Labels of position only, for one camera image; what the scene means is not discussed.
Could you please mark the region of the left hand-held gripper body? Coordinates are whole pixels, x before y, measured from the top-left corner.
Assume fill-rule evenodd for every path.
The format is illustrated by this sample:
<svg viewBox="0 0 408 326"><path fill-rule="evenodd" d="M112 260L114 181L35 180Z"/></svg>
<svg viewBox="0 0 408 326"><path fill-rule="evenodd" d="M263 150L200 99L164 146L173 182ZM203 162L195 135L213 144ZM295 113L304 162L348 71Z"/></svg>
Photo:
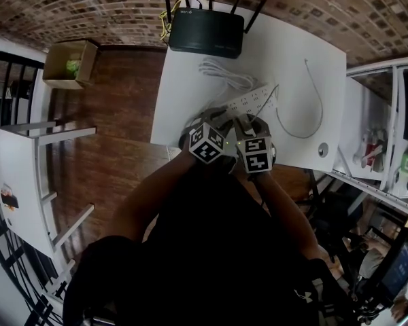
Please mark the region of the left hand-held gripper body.
<svg viewBox="0 0 408 326"><path fill-rule="evenodd" d="M214 162L224 151L225 137L218 121L207 119L207 110L193 121L189 131L189 152L204 164Z"/></svg>

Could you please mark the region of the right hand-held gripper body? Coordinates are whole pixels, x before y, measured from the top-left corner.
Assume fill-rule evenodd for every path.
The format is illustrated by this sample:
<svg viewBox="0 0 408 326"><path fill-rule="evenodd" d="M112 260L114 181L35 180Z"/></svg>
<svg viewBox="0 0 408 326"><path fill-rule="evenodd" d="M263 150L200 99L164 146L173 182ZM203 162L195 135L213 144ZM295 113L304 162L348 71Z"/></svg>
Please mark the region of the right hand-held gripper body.
<svg viewBox="0 0 408 326"><path fill-rule="evenodd" d="M262 120L263 130L247 130L236 133L237 151L247 174L272 170L276 160L276 148L271 140L268 124Z"/></svg>

